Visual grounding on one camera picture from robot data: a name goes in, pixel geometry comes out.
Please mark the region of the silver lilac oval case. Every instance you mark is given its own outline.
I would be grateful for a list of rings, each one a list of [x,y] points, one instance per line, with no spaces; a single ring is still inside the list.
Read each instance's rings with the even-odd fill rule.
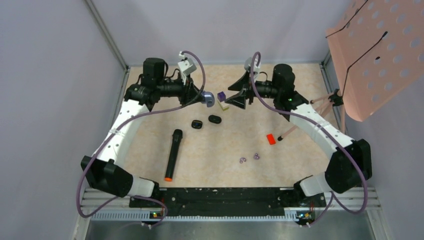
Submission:
[[[201,92],[201,103],[206,105],[207,108],[211,108],[215,105],[215,96],[210,91]]]

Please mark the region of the red block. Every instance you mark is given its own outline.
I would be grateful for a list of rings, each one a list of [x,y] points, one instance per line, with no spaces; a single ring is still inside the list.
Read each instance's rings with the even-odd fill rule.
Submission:
[[[266,135],[266,139],[267,139],[267,141],[268,141],[268,143],[270,145],[275,145],[276,144],[275,137],[274,137],[274,135],[272,133],[267,134]]]

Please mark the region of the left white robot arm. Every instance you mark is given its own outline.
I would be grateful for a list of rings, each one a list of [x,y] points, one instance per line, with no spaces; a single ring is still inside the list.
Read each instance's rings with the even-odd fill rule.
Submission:
[[[149,57],[143,62],[143,71],[136,83],[130,85],[116,120],[105,140],[92,156],[81,160],[85,179],[91,188],[117,196],[141,196],[149,207],[160,202],[157,184],[137,177],[124,169],[124,160],[143,120],[151,115],[161,98],[177,98],[181,107],[207,103],[204,89],[195,86],[191,74],[197,70],[192,58],[180,54],[177,75],[167,76],[168,64],[164,59]]]

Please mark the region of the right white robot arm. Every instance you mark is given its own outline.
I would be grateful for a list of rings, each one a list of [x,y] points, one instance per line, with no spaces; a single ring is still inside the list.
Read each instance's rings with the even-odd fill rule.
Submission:
[[[291,66],[277,64],[272,79],[251,82],[250,66],[244,75],[227,89],[237,93],[226,103],[245,109],[256,95],[273,100],[282,116],[306,133],[326,154],[329,163],[322,173],[308,176],[294,184],[293,200],[307,206],[315,195],[336,192],[342,194],[372,177],[370,144],[355,140],[325,120],[310,102],[295,90],[295,74]]]

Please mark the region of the small black earbud case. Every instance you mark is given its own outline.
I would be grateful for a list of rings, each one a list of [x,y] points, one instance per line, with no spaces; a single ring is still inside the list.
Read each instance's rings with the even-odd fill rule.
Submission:
[[[193,120],[191,122],[191,127],[196,130],[200,130],[203,127],[203,122],[201,120]]]

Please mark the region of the oval black charging case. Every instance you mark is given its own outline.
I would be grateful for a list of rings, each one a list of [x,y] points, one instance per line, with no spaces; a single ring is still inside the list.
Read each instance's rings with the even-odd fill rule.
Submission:
[[[220,116],[211,114],[208,116],[208,121],[213,124],[220,124],[222,122],[222,118]]]

